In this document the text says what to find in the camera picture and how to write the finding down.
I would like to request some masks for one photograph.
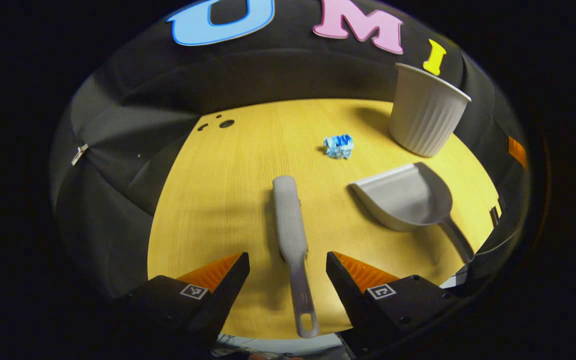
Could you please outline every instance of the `pink letter m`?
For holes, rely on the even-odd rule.
[[[379,29],[372,43],[380,49],[394,54],[403,54],[400,26],[402,21],[382,10],[374,10],[366,16],[350,0],[321,0],[322,16],[320,25],[312,28],[315,34],[332,39],[346,39],[348,32],[342,25],[343,19],[350,26],[354,37],[362,43]]]

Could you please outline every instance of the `blue crumpled wrapper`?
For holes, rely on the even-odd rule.
[[[355,147],[353,138],[349,134],[325,137],[324,145],[327,147],[326,155],[334,159],[348,159]]]

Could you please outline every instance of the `white cup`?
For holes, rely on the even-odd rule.
[[[408,64],[396,66],[388,131],[410,152],[434,157],[455,131],[471,97],[432,73]]]

